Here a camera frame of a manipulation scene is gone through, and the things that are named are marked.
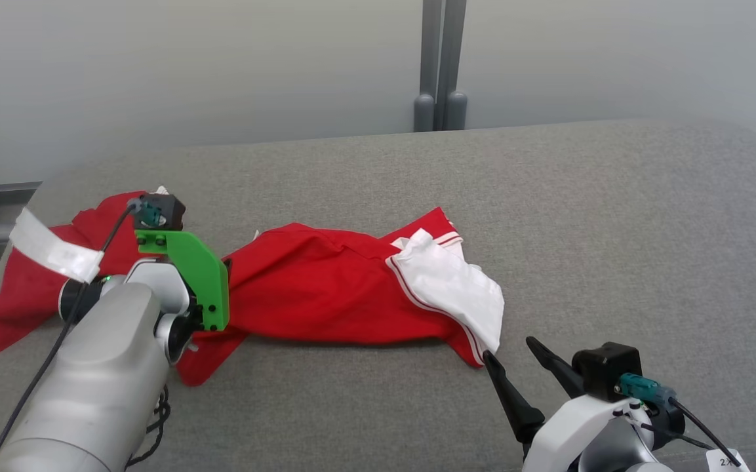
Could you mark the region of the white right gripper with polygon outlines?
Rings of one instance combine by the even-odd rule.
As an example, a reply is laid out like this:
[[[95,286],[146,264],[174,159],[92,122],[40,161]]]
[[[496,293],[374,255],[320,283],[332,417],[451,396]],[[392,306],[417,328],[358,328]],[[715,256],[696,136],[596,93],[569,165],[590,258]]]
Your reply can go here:
[[[537,338],[528,336],[525,341],[534,358],[553,374],[571,400],[545,424],[543,413],[509,381],[495,354],[483,353],[513,436],[518,443],[532,443],[523,470],[567,471],[576,462],[578,471],[627,471],[648,463],[648,437],[641,437],[641,428],[633,425],[633,420],[647,422],[647,415],[640,412],[629,417],[635,399],[609,403],[584,395],[584,379],[572,365]]]

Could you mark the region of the green and white left gripper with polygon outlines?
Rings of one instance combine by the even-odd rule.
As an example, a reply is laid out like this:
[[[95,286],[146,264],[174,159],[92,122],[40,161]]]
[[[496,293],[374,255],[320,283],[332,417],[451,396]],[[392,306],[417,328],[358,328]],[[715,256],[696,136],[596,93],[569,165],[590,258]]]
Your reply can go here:
[[[145,255],[125,281],[150,287],[166,314],[191,315],[200,331],[221,332],[229,322],[228,269],[198,236],[185,231],[137,229]]]

